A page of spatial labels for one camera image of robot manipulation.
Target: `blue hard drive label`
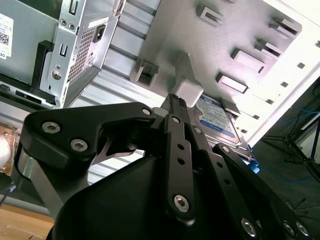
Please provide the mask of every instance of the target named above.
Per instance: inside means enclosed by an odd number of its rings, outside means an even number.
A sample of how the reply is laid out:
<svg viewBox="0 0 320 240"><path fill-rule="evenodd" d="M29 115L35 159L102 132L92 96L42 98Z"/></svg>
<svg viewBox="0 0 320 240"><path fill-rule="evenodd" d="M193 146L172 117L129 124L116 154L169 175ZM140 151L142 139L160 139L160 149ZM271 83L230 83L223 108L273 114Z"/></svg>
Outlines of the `blue hard drive label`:
<svg viewBox="0 0 320 240"><path fill-rule="evenodd" d="M202 125L231 138L236 137L220 102L202 95L197 101L196 107L202 112L202 115L199 116Z"/></svg>

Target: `sticker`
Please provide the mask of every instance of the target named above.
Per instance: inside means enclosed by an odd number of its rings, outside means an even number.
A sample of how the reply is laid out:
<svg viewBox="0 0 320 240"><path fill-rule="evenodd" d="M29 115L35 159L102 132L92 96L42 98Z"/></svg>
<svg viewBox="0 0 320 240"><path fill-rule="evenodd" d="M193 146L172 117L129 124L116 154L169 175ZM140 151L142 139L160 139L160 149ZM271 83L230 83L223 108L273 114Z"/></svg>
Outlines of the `sticker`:
<svg viewBox="0 0 320 240"><path fill-rule="evenodd" d="M202 95L196 106L202 112L202 115L199 116L201 124L229 137L236 137L221 103Z"/></svg>
<svg viewBox="0 0 320 240"><path fill-rule="evenodd" d="M0 13L0 58L11 57L14 20Z"/></svg>
<svg viewBox="0 0 320 240"><path fill-rule="evenodd" d="M6 60L7 56L4 53L0 52L0 59Z"/></svg>

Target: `ventilation grille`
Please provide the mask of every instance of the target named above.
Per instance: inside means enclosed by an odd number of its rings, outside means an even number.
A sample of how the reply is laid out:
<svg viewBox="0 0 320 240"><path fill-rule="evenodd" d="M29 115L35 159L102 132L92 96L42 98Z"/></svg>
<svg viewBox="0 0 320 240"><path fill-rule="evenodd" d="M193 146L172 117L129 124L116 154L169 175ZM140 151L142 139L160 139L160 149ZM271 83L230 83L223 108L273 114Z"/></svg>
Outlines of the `ventilation grille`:
<svg viewBox="0 0 320 240"><path fill-rule="evenodd" d="M94 29L87 30L83 33L80 46L79 46L79 51L76 56L76 61L70 69L68 82L73 81L76 77L78 77L83 72L85 68L86 59L88 56L89 47L94 37L95 30L96 29L94 28Z"/></svg>

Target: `floor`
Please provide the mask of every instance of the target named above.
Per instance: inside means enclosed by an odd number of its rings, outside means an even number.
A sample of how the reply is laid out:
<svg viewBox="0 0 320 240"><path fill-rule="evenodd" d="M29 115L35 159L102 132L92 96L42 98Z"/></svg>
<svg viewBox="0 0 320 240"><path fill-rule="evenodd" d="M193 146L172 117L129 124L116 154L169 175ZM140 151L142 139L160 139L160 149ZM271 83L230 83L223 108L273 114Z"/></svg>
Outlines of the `floor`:
<svg viewBox="0 0 320 240"><path fill-rule="evenodd" d="M313 86L300 97L266 135L287 136L296 122L295 120L290 120L296 118L302 108L310 111L319 111L320 100L313 96L312 90ZM308 122L307 117L299 119L296 129L305 122ZM305 199L296 209L306 210L296 211L296 213L305 215L301 218L302 221L311 229L315 239L320 239L320 183L310 178L310 173L303 165L285 162L286 160L290 161L290 157L266 145L261 140L253 147L253 153L261 166L258 176L283 201L289 201L287 203L295 207Z"/></svg>

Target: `blue cable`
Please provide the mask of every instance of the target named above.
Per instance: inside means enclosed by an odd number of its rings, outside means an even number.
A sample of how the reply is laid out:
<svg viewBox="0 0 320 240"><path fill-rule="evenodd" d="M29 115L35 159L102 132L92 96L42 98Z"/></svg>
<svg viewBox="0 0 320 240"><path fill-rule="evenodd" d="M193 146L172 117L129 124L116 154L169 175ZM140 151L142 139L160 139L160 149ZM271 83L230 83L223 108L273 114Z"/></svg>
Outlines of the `blue cable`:
<svg viewBox="0 0 320 240"><path fill-rule="evenodd" d="M260 167L260 169L262 169L262 170L265 170L265 171L267 171L267 172L272 173L272 174L275 175L279 180L281 180L281 181L283 181L283 182L285 182L285 183L287 183L287 184L301 184L301 183L304 183L304 182L306 182L306 181L309 181L309 180L313 179L313 177L311 176L311 177L308 177L308 178L305 178L305 179L302 179L302 180L289 181L289 180L284 179L284 178L283 178L282 176L280 176L277 172L275 172L274 170L272 170L272 169L270 169L270 168L268 168L268 167L261 166L261 165L260 165L259 167Z"/></svg>
<svg viewBox="0 0 320 240"><path fill-rule="evenodd" d="M306 116L309 116L309 115L311 115L311 114L315 114L315 113L316 113L316 112L311 112L311 113L308 113L308 114L306 114L306 115L302 115L302 116L299 117L299 119L301 119L301 118L303 118L303 117L306 117ZM293 122L293 121L295 121L295 120L297 120L297 117L295 117L295 118L293 118L293 119L291 119L291 120L288 120L288 121L278 122L278 123L276 123L276 125L290 123L290 122Z"/></svg>
<svg viewBox="0 0 320 240"><path fill-rule="evenodd" d="M309 111L309 110L305 110L303 108L299 108L299 107L293 107L295 109L298 109L300 111L306 112L306 113L311 113L311 114L320 114L320 111Z"/></svg>

